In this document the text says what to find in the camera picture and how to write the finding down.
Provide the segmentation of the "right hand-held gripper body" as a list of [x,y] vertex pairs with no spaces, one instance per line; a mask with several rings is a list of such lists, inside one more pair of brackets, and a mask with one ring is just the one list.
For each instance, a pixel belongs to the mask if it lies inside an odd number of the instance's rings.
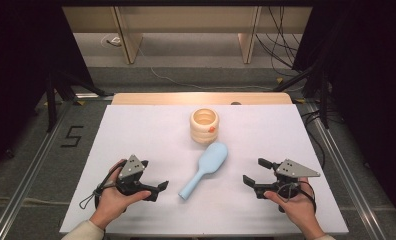
[[276,171],[271,169],[274,171],[276,181],[269,185],[268,191],[273,191],[284,199],[291,199],[299,194],[300,178],[321,176],[319,172],[290,159],[278,164]]

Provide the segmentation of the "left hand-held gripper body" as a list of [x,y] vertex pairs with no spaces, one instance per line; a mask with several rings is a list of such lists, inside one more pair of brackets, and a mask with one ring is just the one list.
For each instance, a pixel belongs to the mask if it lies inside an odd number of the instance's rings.
[[126,196],[131,196],[141,191],[149,191],[150,195],[145,198],[145,201],[155,202],[159,193],[152,191],[153,186],[140,182],[145,169],[135,155],[131,155],[128,159],[125,159],[116,179],[116,188],[118,191]]

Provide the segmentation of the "light blue rice paddle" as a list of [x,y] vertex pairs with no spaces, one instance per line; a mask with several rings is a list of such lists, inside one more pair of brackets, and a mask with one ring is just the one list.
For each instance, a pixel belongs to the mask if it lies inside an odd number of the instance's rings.
[[212,174],[216,172],[227,159],[227,156],[228,148],[225,144],[221,142],[214,142],[210,144],[198,160],[198,171],[183,187],[178,195],[183,200],[187,200],[198,185],[201,178],[206,174]]

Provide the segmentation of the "cream ringed cup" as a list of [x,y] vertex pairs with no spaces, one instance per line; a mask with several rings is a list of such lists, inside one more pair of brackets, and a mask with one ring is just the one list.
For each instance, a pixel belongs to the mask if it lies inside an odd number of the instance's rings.
[[191,138],[200,144],[211,144],[218,137],[220,118],[209,108],[195,110],[189,120]]

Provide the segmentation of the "person's right hand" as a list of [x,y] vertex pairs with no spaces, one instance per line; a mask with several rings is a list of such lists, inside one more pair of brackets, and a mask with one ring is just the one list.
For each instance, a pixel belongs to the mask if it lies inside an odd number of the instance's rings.
[[272,191],[266,191],[264,196],[284,209],[289,220],[301,230],[306,240],[317,240],[325,236],[316,218],[313,203],[306,195],[300,193],[289,201],[281,199]]

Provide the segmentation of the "person's left hand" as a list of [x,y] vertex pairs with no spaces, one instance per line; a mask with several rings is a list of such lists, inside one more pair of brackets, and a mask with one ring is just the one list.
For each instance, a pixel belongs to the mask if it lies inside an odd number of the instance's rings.
[[97,209],[89,221],[104,230],[113,220],[117,219],[130,205],[149,197],[150,191],[140,191],[133,195],[123,195],[116,188],[103,190]]

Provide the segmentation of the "white board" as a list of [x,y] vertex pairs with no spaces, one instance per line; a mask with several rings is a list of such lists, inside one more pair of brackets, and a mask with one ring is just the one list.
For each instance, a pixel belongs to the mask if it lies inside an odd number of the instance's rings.
[[217,105],[218,139],[228,156],[219,170],[206,175],[188,199],[181,189],[198,169],[204,146],[190,136],[193,105],[110,105],[106,108],[62,232],[90,217],[92,205],[80,207],[120,159],[136,155],[148,161],[142,183],[168,187],[154,202],[131,205],[107,228],[114,235],[141,237],[286,236],[297,227],[277,204],[256,197],[243,183],[249,176],[272,183],[272,171],[258,161],[291,159],[310,169],[321,166],[297,107],[286,105]]

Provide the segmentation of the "wooden table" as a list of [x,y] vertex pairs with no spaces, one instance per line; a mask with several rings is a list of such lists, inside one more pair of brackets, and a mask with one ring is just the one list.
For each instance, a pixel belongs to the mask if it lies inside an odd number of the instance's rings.
[[279,105],[291,104],[282,92],[118,93],[112,105]]

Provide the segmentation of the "black metal stand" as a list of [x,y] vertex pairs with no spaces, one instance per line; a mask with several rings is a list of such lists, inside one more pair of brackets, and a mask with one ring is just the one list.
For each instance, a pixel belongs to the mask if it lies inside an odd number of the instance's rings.
[[99,97],[113,96],[113,93],[105,92],[104,90],[95,87],[92,83],[82,81],[73,74],[63,71],[51,72],[46,80],[48,132],[51,132],[57,124],[55,93],[58,93],[64,101],[74,101],[76,99],[76,94],[72,89],[73,85],[81,86],[82,88],[98,95]]
[[316,93],[319,93],[319,116],[323,126],[328,129],[327,120],[327,99],[328,99],[328,81],[327,74],[318,63],[314,63],[303,72],[294,76],[290,80],[281,83],[273,89],[273,92],[282,92],[292,85],[306,79],[303,86],[302,94],[305,98],[313,98]]

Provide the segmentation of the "black curtain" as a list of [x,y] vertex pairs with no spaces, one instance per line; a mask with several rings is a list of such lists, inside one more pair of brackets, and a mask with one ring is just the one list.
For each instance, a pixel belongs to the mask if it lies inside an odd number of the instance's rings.
[[324,70],[342,117],[396,208],[396,0],[308,1],[312,13],[295,67],[313,64],[344,22]]
[[0,160],[14,143],[48,77],[92,82],[60,5],[51,0],[0,0]]

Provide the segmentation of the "light wooden bench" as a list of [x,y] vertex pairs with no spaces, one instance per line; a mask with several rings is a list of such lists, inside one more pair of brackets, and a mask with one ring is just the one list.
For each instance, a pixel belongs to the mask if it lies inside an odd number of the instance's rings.
[[310,7],[65,7],[74,33],[116,33],[132,64],[145,33],[234,33],[243,62],[252,59],[258,33],[302,34]]

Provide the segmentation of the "metal floor rail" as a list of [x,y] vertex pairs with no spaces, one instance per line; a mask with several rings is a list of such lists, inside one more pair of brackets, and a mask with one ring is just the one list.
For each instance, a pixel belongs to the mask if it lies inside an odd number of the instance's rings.
[[9,230],[11,229],[11,226],[31,189],[33,182],[40,171],[40,168],[42,167],[53,143],[55,142],[55,138],[70,107],[70,103],[63,103],[61,105],[60,113],[57,114],[56,122],[44,135],[41,145],[37,149],[35,156],[32,158],[27,170],[24,172],[23,178],[17,184],[15,192],[5,203],[5,208],[0,215],[0,240],[5,240]]
[[386,240],[386,235],[382,230],[379,220],[375,212],[369,205],[369,202],[363,195],[362,190],[358,186],[358,182],[355,180],[350,168],[348,167],[343,154],[341,153],[337,143],[335,142],[329,129],[325,127],[325,124],[319,119],[316,119],[316,128],[324,142],[324,145],[329,152],[332,161],[341,176],[341,180],[347,189],[347,192],[354,204],[356,211],[358,212],[360,219],[365,226],[365,229],[371,240]]

